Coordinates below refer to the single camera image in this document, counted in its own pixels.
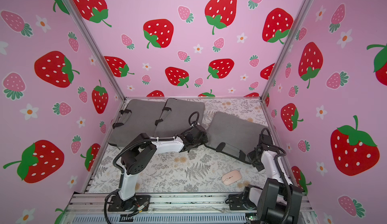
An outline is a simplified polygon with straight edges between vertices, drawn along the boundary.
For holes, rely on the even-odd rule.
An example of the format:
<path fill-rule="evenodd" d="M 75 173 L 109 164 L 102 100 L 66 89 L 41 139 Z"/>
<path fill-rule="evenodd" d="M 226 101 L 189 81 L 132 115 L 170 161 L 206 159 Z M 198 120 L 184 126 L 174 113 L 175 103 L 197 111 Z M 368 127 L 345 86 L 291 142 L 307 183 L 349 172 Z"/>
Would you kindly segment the pink computer mouse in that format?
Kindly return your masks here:
<path fill-rule="evenodd" d="M 241 173 L 238 170 L 232 170 L 223 175 L 221 180 L 225 186 L 229 186 L 235 182 L 238 182 L 241 178 Z"/>

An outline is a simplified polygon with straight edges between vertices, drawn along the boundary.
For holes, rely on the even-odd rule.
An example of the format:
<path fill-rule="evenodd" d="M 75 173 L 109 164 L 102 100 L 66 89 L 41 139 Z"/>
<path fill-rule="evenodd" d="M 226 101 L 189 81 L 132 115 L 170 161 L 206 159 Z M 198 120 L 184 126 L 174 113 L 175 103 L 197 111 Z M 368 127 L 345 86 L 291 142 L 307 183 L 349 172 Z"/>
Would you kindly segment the grey laptop bag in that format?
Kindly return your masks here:
<path fill-rule="evenodd" d="M 126 109 L 120 111 L 120 119 L 113 124 L 108 144 L 123 148 L 142 133 L 152 137 L 155 122 L 160 119 L 164 106 L 165 102 L 131 100 Z"/>
<path fill-rule="evenodd" d="M 205 146 L 240 162 L 251 164 L 248 154 L 258 145 L 264 128 L 264 125 L 216 112 L 207 130 L 208 142 Z"/>
<path fill-rule="evenodd" d="M 169 98 L 162 110 L 160 119 L 155 122 L 156 129 L 154 137 L 168 138 L 175 134 L 181 134 L 191 126 L 191 122 L 196 120 L 194 115 L 190 121 L 189 116 L 194 112 L 199 112 L 198 124 L 202 124 L 205 104 L 202 102 L 191 102 Z"/>

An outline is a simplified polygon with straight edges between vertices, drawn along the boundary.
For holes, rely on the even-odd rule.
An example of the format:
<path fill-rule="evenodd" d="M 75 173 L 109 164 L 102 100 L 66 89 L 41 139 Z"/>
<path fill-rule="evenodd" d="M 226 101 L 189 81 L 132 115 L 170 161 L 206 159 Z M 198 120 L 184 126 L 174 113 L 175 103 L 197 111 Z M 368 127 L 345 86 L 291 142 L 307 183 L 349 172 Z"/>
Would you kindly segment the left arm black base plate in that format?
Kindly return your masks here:
<path fill-rule="evenodd" d="M 150 203 L 150 195 L 135 195 L 128 200 L 121 200 L 118 194 L 113 195 L 110 201 L 108 201 L 108 211 L 121 212 L 140 209 L 140 211 L 148 211 Z"/>

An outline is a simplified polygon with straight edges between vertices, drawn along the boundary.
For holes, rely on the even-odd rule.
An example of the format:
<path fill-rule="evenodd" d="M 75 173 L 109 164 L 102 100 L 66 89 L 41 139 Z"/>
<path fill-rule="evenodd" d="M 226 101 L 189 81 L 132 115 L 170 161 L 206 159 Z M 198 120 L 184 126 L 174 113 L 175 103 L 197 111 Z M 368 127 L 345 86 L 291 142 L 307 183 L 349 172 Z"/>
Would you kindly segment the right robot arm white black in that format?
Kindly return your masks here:
<path fill-rule="evenodd" d="M 255 150 L 248 154 L 252 165 L 264 170 L 267 180 L 262 190 L 249 187 L 248 200 L 256 205 L 261 224 L 297 224 L 302 201 L 302 190 L 285 175 L 280 158 L 286 152 L 274 145 L 271 133 L 264 128 Z"/>

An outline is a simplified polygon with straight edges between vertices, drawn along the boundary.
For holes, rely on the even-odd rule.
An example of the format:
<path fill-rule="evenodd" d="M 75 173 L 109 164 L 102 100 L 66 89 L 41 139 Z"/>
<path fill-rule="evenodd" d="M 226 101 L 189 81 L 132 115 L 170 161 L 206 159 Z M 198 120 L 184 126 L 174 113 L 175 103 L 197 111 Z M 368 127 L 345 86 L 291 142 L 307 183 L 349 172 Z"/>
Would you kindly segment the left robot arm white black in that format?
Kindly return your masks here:
<path fill-rule="evenodd" d="M 141 133 L 113 159 L 113 166 L 120 170 L 119 187 L 104 200 L 104 218 L 110 224 L 108 212 L 128 211 L 127 218 L 136 216 L 148 208 L 149 195 L 136 196 L 136 184 L 154 155 L 169 152 L 189 152 L 208 142 L 206 130 L 199 125 L 199 112 L 188 118 L 189 128 L 169 138 L 150 137 Z"/>

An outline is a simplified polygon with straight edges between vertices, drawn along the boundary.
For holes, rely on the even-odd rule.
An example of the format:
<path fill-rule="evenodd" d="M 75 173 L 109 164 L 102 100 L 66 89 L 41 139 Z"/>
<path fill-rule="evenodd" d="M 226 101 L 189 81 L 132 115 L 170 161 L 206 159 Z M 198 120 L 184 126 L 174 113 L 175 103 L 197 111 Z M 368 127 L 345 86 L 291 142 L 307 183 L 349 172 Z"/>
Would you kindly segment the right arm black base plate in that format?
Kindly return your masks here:
<path fill-rule="evenodd" d="M 225 203 L 230 210 L 257 210 L 257 205 L 243 194 L 230 194 Z"/>

